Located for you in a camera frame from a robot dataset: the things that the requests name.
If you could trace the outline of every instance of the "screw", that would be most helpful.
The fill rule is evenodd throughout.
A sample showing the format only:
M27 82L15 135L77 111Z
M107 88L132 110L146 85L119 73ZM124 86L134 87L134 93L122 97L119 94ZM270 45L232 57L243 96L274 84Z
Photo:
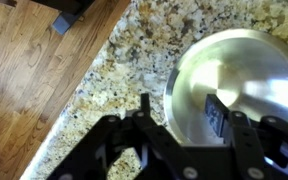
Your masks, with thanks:
M259 170L258 168L254 168L254 167L248 168L247 172L248 172L248 175L250 175L251 178L253 178L253 179L263 179L264 178L264 173L261 170Z
M272 117L267 118L268 122L270 123L276 123L276 120Z
M114 116L111 116L109 119L108 119L108 122L115 122L116 121L116 118Z
M196 179L198 176L197 171L192 167L184 168L183 174L186 179Z
M144 116L144 113L143 113L143 112L138 112L138 113L137 113L137 116L138 116L138 117L143 117L143 116Z
M243 116L243 114L242 114L242 113L240 113L240 112L236 112L236 113L235 113L235 116L236 116L236 117L242 117L242 116Z
M72 174L63 174L58 180L73 180Z

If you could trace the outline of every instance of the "metal bowl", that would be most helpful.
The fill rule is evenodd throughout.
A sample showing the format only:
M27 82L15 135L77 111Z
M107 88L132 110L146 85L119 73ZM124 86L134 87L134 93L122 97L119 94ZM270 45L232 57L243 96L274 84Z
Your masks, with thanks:
M193 45L164 93L166 117L184 144L222 143L204 117L208 93L252 120L274 115L288 121L288 46L246 29L216 33Z

